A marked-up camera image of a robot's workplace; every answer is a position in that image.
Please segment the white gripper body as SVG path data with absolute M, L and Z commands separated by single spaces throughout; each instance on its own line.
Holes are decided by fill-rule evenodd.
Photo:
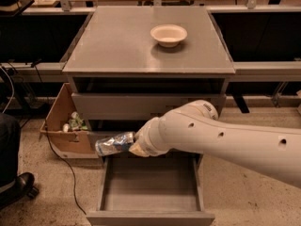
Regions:
M 150 156 L 159 156 L 169 151 L 160 135 L 159 125 L 160 119 L 156 117 L 147 121 L 137 132 L 148 139 L 149 145 L 146 146 L 146 150 Z

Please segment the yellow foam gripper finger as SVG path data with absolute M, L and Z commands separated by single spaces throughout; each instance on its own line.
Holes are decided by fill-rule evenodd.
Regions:
M 140 157 L 149 157 L 150 154 L 146 150 L 146 145 L 144 143 L 135 142 L 130 148 L 129 152 L 140 156 Z

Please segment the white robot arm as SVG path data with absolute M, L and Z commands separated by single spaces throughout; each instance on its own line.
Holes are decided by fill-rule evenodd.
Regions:
M 301 130 L 224 123 L 198 100 L 145 123 L 130 152 L 159 156 L 170 150 L 206 153 L 301 187 Z

